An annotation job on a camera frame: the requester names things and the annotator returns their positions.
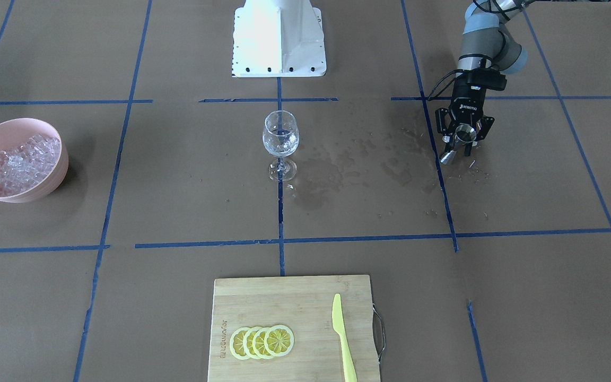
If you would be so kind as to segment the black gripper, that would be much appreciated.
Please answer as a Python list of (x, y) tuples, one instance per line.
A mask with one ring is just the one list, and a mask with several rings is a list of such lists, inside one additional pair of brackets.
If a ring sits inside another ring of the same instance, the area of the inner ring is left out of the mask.
[(475, 138), (465, 146), (465, 156), (470, 157), (472, 149), (482, 140), (492, 128), (495, 118), (484, 116), (484, 101), (486, 89), (480, 89), (465, 83), (465, 79), (455, 79), (448, 109), (439, 107), (435, 111), (437, 131), (445, 143), (450, 143), (458, 124), (470, 124), (475, 128)]

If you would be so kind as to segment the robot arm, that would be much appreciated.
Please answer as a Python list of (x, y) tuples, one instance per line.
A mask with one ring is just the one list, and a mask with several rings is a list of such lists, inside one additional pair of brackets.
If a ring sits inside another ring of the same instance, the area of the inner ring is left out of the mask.
[(437, 132), (444, 141), (442, 164), (451, 163), (459, 150), (466, 157), (485, 140), (494, 118), (484, 114), (488, 90), (502, 91), (506, 75), (519, 72), (528, 53), (507, 29), (507, 22), (532, 1), (473, 1), (465, 12), (461, 53), (447, 107), (435, 111)]

